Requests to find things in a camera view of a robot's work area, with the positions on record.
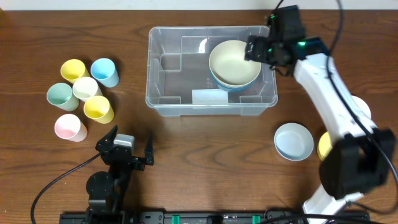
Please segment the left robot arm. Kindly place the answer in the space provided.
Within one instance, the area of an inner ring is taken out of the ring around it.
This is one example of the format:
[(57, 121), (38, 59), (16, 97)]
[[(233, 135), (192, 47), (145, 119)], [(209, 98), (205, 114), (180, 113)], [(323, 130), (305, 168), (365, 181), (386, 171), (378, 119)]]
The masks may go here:
[(122, 205), (131, 173), (154, 165), (153, 135), (150, 134), (144, 157), (136, 157), (134, 137), (118, 133), (118, 127), (102, 137), (95, 146), (109, 170), (94, 173), (86, 183), (89, 209), (97, 216), (125, 216)]

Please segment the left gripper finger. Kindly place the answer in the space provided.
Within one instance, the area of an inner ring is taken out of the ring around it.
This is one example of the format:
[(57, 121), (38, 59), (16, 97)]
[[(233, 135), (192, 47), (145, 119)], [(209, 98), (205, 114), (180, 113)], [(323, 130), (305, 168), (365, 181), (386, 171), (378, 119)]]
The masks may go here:
[(97, 143), (96, 148), (112, 148), (113, 141), (116, 138), (118, 126), (115, 125), (105, 136), (103, 136)]
[(149, 138), (147, 140), (146, 148), (144, 150), (146, 165), (153, 166), (154, 165), (154, 151), (153, 151), (153, 134), (149, 134)]

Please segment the white small bowl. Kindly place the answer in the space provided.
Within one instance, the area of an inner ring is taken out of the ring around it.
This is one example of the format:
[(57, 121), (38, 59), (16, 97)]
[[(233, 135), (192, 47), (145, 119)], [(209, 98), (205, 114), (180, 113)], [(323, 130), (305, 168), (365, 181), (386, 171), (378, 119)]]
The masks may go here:
[(352, 96), (352, 98), (354, 99), (354, 102), (359, 106), (359, 108), (362, 110), (362, 112), (369, 118), (371, 119), (371, 110), (369, 108), (369, 106), (366, 104), (366, 102), (364, 100), (362, 100), (361, 98), (357, 97), (357, 96)]

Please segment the beige large bowl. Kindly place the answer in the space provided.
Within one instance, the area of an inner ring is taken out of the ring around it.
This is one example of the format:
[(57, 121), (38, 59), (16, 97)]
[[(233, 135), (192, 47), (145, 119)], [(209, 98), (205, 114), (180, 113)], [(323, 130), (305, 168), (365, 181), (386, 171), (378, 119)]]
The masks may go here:
[(245, 60), (246, 43), (227, 40), (218, 44), (210, 53), (209, 68), (214, 76), (227, 85), (243, 86), (256, 79), (261, 70), (260, 62)]

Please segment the yellow small bowl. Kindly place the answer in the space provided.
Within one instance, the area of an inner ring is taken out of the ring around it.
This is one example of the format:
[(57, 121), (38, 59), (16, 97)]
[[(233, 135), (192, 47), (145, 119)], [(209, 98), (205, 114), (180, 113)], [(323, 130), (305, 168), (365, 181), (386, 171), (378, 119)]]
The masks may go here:
[(332, 150), (332, 145), (331, 145), (330, 135), (328, 132), (325, 132), (321, 136), (317, 147), (317, 153), (320, 160), (323, 161), (331, 150)]

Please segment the light grey small bowl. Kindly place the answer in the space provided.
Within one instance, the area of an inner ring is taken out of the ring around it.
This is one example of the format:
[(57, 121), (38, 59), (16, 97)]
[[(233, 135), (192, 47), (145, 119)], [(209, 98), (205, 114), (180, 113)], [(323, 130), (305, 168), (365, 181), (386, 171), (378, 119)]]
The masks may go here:
[(285, 123), (274, 134), (277, 153), (289, 161), (302, 161), (308, 158), (314, 148), (310, 131), (298, 123)]

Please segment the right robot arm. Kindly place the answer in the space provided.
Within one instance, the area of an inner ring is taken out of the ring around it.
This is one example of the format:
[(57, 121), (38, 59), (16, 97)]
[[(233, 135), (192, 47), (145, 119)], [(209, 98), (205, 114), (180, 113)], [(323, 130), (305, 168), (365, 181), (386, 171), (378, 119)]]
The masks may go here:
[(320, 164), (321, 184), (296, 215), (279, 221), (295, 223), (361, 223), (340, 211), (397, 171), (392, 163), (396, 139), (379, 129), (354, 102), (335, 67), (333, 47), (319, 37), (307, 37), (297, 6), (278, 5), (268, 17), (266, 37), (252, 35), (244, 58), (287, 73), (304, 88), (330, 135), (332, 149)]

